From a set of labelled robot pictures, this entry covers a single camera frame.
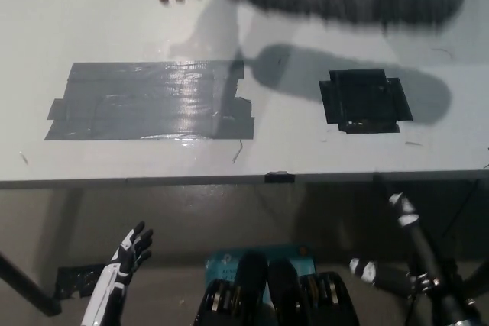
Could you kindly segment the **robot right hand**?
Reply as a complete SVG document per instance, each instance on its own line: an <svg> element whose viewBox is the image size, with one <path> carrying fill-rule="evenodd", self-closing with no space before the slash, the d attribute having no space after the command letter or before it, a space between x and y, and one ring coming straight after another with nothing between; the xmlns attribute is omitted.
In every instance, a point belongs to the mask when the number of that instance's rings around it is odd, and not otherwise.
<svg viewBox="0 0 489 326"><path fill-rule="evenodd" d="M420 216L411 201L401 192L389 197L397 223L410 241L414 257L408 272L381 265L374 261L351 259L350 271L374 287L409 298L427 293L447 283L439 257L420 222Z"/></svg>

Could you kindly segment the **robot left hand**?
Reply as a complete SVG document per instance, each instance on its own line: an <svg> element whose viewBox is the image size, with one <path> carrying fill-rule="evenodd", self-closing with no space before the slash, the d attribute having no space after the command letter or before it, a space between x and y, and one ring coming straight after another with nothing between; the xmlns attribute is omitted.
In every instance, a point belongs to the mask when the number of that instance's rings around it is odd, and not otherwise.
<svg viewBox="0 0 489 326"><path fill-rule="evenodd" d="M145 230L145 223L139 222L118 245L109 264L114 267L115 283L127 287L139 266L151 257L150 246L153 242L152 229Z"/></svg>

